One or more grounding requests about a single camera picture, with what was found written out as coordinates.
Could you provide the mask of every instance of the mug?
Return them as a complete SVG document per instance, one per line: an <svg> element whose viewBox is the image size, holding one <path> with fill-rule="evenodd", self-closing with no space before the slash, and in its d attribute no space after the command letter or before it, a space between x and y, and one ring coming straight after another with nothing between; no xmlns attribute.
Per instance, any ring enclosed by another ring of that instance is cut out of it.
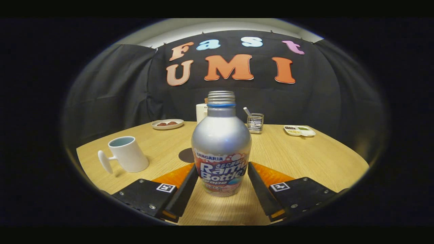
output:
<svg viewBox="0 0 434 244"><path fill-rule="evenodd" d="M149 161L141 151L135 137L122 136L108 143L113 157L107 158L103 151L98 151L98 158L104 169L113 174L110 160L117 160L121 167L131 173L140 172L149 166Z"/></svg>
<svg viewBox="0 0 434 244"><path fill-rule="evenodd" d="M208 104L196 104L196 120L199 124L208 115Z"/></svg>

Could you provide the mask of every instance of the orange letter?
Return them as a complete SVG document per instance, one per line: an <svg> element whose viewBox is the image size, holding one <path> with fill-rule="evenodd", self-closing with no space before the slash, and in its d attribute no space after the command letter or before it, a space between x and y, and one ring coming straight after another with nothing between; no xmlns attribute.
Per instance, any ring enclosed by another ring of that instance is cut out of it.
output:
<svg viewBox="0 0 434 244"><path fill-rule="evenodd" d="M180 57L184 56L184 54L182 52L186 53L188 51L188 46L191 46L193 44L194 44L193 42L189 42L186 44L182 44L181 46L177 46L177 47L172 48L173 53L172 53L172 57L169 59L169 61L179 59Z"/></svg>
<svg viewBox="0 0 434 244"><path fill-rule="evenodd" d="M294 84L296 80L291 75L291 63L292 61L285 58L273 57L271 58L277 64L277 76L274 79L277 82Z"/></svg>
<svg viewBox="0 0 434 244"><path fill-rule="evenodd" d="M184 84L188 80L188 78L190 78L190 65L192 63L192 60L187 60L181 63L181 65L184 67L184 73L182 74L181 79L177 79L175 77L176 67L178 67L178 64L167 67L167 84L171 86L180 86Z"/></svg>
<svg viewBox="0 0 434 244"><path fill-rule="evenodd" d="M204 77L205 80L218 80L220 78L217 75L217 69L224 79L229 78L232 71L235 69L235 73L232 75L233 79L253 79L253 75L250 74L249 60L252 58L248 54L237 54L233 59L227 63L226 60L220 55L214 55L206 57L205 60L209 62L208 75Z"/></svg>

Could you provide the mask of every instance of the pink letter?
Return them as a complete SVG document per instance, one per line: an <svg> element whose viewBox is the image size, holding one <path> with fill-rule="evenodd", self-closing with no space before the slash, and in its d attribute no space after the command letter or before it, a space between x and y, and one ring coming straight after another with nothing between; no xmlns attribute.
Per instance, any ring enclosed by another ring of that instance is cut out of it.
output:
<svg viewBox="0 0 434 244"><path fill-rule="evenodd" d="M304 52L301 51L301 50L298 50L298 48L297 48L297 47L300 47L300 45L295 44L295 43L293 43L292 41L282 41L282 42L283 42L283 43L286 43L287 46L288 46L288 48L289 48L291 51L293 51L293 52L295 52L295 53L297 53L297 54L300 54L300 55L304 55Z"/></svg>

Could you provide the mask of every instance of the silver bottle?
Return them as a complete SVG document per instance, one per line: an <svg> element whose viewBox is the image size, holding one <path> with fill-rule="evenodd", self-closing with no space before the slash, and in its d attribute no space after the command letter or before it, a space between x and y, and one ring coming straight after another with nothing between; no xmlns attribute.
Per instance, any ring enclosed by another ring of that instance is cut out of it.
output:
<svg viewBox="0 0 434 244"><path fill-rule="evenodd" d="M209 92L208 116L196 126L191 144L204 189L219 197L236 194L246 173L252 138L235 115L233 92Z"/></svg>

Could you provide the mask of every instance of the blue letter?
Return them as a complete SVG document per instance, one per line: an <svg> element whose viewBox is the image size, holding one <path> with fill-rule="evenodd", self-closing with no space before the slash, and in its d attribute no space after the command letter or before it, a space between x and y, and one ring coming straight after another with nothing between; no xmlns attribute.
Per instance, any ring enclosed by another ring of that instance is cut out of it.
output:
<svg viewBox="0 0 434 244"><path fill-rule="evenodd" d="M218 40L212 39L199 43L199 46L197 46L196 50L202 51L206 49L215 49L218 47L220 47L220 44L218 44Z"/></svg>
<svg viewBox="0 0 434 244"><path fill-rule="evenodd" d="M262 39L259 37L245 36L241 38L243 46L260 47L263 45Z"/></svg>

